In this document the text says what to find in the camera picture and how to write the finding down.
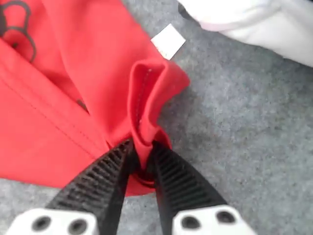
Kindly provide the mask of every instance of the stitching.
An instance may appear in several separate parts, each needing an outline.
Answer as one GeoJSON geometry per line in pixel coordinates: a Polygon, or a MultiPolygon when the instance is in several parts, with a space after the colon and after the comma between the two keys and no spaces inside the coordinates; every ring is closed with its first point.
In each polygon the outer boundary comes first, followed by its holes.
{"type": "MultiPolygon", "coordinates": [[[[5,65],[5,64],[2,64],[3,66],[5,66],[6,67],[6,70],[9,72],[9,73],[11,73],[11,70],[10,69],[8,69],[8,67],[5,65]]],[[[25,87],[27,87],[27,89],[30,91],[30,92],[32,92],[33,94],[35,94],[31,89],[29,89],[28,88],[28,86],[27,85],[25,85],[25,83],[24,82],[22,82],[22,81],[19,81],[19,82],[21,82],[21,83],[23,83],[23,85],[25,86],[25,87]]],[[[73,127],[76,131],[78,131],[85,139],[87,139],[90,143],[92,143],[93,144],[93,146],[94,147],[96,147],[96,148],[98,148],[98,149],[101,149],[101,147],[100,146],[97,146],[88,136],[86,136],[78,127],[76,127],[72,122],[70,122],[67,118],[65,118],[63,115],[61,115],[57,110],[55,110],[49,103],[47,103],[44,99],[42,99],[39,95],[37,95],[37,94],[35,94],[35,96],[37,97],[37,99],[38,100],[40,100],[41,102],[43,102],[44,104],[46,104],[47,106],[49,106],[55,113],[57,113],[59,116],[62,116],[63,117],[63,119],[64,120],[66,120],[66,122],[67,123],[69,123],[70,124],[70,126],[71,127],[73,127]]]]}
{"type": "Polygon", "coordinates": [[[143,97],[143,92],[145,90],[145,87],[147,85],[147,80],[148,80],[148,76],[150,75],[150,73],[152,72],[152,69],[148,69],[145,77],[143,78],[142,84],[141,84],[141,89],[140,89],[140,93],[138,95],[138,100],[137,100],[137,106],[136,106],[136,128],[139,128],[140,125],[140,121],[141,119],[139,118],[139,107],[140,107],[140,103],[143,97]]]}
{"type": "Polygon", "coordinates": [[[17,96],[19,96],[24,102],[28,103],[34,110],[36,110],[38,113],[40,113],[46,120],[48,120],[51,124],[53,124],[53,126],[55,126],[56,129],[58,129],[60,132],[62,132],[65,136],[67,136],[74,144],[76,144],[77,146],[79,146],[81,149],[83,149],[85,152],[87,152],[89,154],[89,157],[91,157],[93,160],[96,160],[96,158],[89,152],[87,151],[83,146],[81,146],[79,143],[77,143],[76,141],[74,141],[66,132],[64,132],[62,129],[60,129],[57,125],[55,125],[55,123],[53,123],[45,114],[43,114],[39,109],[37,109],[32,103],[30,103],[29,101],[27,101],[26,99],[24,99],[24,97],[22,97],[18,92],[16,92],[10,85],[8,85],[3,79],[1,79],[1,81],[5,84],[5,86],[7,88],[9,88],[12,92],[14,92],[17,96]]]}

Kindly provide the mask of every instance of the red garment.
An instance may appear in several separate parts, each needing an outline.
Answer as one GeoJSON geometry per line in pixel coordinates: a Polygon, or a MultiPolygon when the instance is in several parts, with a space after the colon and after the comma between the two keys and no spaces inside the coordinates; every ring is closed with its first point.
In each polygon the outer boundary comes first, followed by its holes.
{"type": "MultiPolygon", "coordinates": [[[[169,145],[157,117],[189,80],[119,0],[0,4],[0,177],[63,187],[126,138],[142,167],[169,145]]],[[[130,178],[127,195],[150,191],[130,178]]]]}

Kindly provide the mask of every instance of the red shirt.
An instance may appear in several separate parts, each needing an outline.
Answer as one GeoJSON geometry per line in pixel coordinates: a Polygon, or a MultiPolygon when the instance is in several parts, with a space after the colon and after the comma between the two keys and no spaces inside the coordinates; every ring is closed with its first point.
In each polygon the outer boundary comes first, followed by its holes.
{"type": "Polygon", "coordinates": [[[119,0],[0,0],[0,36],[0,177],[63,187],[129,137],[143,168],[169,145],[157,118],[189,80],[119,0]]]}

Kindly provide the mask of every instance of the white cloth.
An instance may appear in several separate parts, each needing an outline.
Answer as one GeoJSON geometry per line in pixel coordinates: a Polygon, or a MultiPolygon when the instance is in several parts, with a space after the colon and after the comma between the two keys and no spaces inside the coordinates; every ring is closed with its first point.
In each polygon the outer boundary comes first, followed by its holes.
{"type": "Polygon", "coordinates": [[[309,0],[178,0],[203,29],[313,67],[309,0]]]}

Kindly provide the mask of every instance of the gray carpet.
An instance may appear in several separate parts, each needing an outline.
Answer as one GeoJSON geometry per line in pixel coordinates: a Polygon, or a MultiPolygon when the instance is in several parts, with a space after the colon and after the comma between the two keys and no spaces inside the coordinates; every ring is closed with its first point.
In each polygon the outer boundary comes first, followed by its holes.
{"type": "MultiPolygon", "coordinates": [[[[313,233],[313,69],[202,31],[174,0],[125,0],[154,36],[172,23],[186,44],[174,60],[191,86],[163,110],[174,149],[261,234],[313,233]]],[[[56,189],[0,180],[0,233],[56,189]]],[[[154,195],[127,198],[119,235],[161,234],[154,195]]]]}

